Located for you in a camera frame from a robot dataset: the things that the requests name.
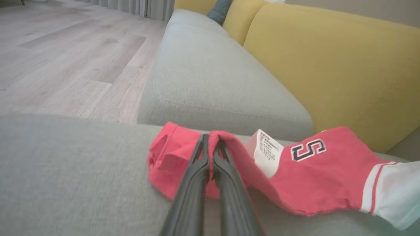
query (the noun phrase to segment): sofa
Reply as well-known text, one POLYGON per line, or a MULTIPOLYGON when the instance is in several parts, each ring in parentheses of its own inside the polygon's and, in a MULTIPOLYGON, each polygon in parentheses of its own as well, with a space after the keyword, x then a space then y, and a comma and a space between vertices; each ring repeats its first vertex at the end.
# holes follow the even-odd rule
MULTIPOLYGON (((150 183, 147 155, 161 128, 0 116, 0 235, 158 235, 171 202, 150 183)), ((305 217, 283 211, 255 190, 249 194, 267 236, 420 234, 419 220, 399 231, 355 210, 305 217)), ((204 235, 220 235, 220 225, 219 202, 206 201, 204 235)))
POLYGON ((175 1, 139 124, 289 141, 347 126, 376 152, 418 149, 420 29, 262 0, 234 0, 220 26, 214 2, 175 1))

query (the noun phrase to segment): curtain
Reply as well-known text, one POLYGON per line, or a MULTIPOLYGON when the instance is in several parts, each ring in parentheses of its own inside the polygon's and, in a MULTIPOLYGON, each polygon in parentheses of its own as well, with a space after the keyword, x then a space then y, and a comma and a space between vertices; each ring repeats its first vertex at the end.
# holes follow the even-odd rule
POLYGON ((146 17, 146 0, 82 0, 86 3, 112 8, 123 12, 146 17))
POLYGON ((175 0, 147 0, 146 16, 159 21, 169 21, 175 0))
POLYGON ((116 9, 123 12, 149 17, 159 21, 169 21, 175 0, 82 0, 86 3, 116 9))

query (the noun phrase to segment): light wood flooring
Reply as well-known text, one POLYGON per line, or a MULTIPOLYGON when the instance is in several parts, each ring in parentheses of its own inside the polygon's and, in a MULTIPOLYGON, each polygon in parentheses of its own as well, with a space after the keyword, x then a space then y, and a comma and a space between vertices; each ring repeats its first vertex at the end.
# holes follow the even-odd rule
POLYGON ((74 0, 0 9, 0 115, 136 123, 165 26, 74 0))

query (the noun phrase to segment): black number 5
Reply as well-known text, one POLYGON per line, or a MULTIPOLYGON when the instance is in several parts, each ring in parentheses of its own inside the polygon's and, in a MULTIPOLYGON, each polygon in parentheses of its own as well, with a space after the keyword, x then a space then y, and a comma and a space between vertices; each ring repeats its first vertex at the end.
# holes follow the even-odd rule
POLYGON ((303 144, 299 144, 295 147, 290 149, 291 156, 295 161, 305 160, 306 158, 310 158, 315 156, 316 154, 325 152, 327 147, 324 144, 324 141, 321 139, 316 139, 306 143, 307 151, 304 153, 299 153, 300 150, 303 150, 303 144))

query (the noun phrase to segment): yellow cushion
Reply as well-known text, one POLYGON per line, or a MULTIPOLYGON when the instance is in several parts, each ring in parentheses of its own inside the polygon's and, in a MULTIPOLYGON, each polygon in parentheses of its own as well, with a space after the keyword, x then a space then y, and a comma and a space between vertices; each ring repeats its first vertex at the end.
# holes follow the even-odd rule
POLYGON ((420 29, 271 3, 243 46, 305 106, 314 132, 347 126, 386 152, 420 126, 420 29))
POLYGON ((174 9, 190 10, 207 16, 216 2, 217 0, 176 0, 174 9))
POLYGON ((255 14, 267 3, 263 0, 233 1, 223 23, 223 28, 234 40, 243 45, 255 14))

